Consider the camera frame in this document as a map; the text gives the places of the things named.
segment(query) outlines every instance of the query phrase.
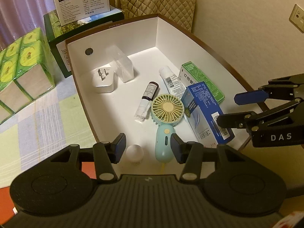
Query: yellow fan grille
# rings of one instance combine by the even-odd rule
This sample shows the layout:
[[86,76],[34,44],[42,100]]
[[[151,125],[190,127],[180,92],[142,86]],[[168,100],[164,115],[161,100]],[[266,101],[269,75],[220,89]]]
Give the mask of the yellow fan grille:
[[184,114],[184,105],[179,98],[171,94],[162,94],[152,103],[152,113],[155,118],[165,123],[174,123]]

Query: teal fan handle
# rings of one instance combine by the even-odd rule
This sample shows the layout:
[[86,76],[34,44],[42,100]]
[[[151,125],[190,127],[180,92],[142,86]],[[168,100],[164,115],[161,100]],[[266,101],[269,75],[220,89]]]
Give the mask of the teal fan handle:
[[173,158],[170,138],[175,130],[170,124],[160,125],[156,132],[155,157],[161,163],[169,163]]

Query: beige wall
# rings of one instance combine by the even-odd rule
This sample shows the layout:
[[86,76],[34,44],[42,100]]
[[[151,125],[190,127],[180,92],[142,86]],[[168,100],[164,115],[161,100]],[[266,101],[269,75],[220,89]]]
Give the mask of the beige wall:
[[[296,3],[304,8],[304,0],[196,0],[192,32],[258,88],[272,78],[304,73],[304,34],[289,21]],[[289,187],[304,185],[300,146],[248,146],[244,153],[281,175]]]

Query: blue and white box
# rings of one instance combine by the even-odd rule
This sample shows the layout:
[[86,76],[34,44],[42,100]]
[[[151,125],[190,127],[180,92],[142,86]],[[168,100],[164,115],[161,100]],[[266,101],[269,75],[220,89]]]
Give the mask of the blue and white box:
[[221,128],[216,119],[223,112],[205,82],[190,85],[181,98],[188,122],[199,143],[216,148],[234,138],[230,128]]

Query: curtain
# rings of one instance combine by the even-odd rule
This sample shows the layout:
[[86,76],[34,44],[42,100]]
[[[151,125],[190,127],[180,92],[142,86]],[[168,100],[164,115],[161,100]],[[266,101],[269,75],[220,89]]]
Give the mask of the curtain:
[[0,50],[36,27],[44,30],[43,15],[53,0],[0,0]]

